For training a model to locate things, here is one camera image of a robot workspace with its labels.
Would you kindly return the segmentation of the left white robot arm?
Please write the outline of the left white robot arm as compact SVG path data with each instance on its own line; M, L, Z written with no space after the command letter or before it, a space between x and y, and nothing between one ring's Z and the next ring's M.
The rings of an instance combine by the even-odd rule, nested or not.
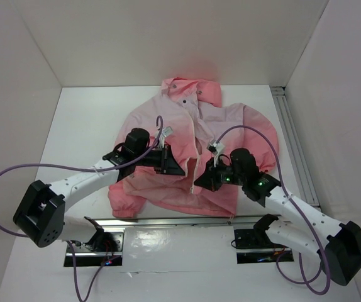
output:
M32 182L13 216L14 224L39 248L62 240L79 242L90 251L98 250L111 236L96 220L86 216L73 218L66 212L96 191L130 176L137 167L151 167L157 174L184 176L171 146L165 142L172 132L171 127L165 127L151 142L149 132L134 128L123 143L90 169L50 184Z

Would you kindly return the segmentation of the pink zip-up jacket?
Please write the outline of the pink zip-up jacket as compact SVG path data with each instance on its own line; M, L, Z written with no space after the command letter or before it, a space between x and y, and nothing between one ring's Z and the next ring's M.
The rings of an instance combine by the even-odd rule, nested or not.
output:
M155 173L151 167L137 167L130 176L109 187L108 199L117 218L136 216L146 202L192 215L234 216L238 187L225 184L212 192L194 185L211 158L208 144L214 139L225 145L225 154L237 148L249 150L262 172L269 172L276 165L279 141L273 124L245 104L223 106L217 82L164 80L156 96L126 117L116 142L124 142L134 128L154 135L157 116L173 131L167 142L185 175L166 176Z

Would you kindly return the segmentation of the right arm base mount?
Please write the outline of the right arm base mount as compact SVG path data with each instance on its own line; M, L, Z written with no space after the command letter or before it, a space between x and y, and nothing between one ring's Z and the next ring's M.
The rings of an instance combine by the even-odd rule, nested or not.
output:
M259 239L253 229L235 229L235 239L231 246L236 250L237 264L256 264L276 262L278 256L283 255L281 262L293 262L290 248L274 244L269 239Z

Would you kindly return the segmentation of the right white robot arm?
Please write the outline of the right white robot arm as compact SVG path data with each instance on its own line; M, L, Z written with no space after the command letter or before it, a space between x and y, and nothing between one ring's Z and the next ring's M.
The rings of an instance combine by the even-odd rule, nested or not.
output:
M340 222L285 191L279 180L259 171L254 156L245 148L231 152L229 164L221 151L210 146L207 161L195 186L212 192L225 184L241 186L245 196L270 210L254 226L253 238L261 247L276 243L320 259L321 270L346 286L361 269L361 228Z

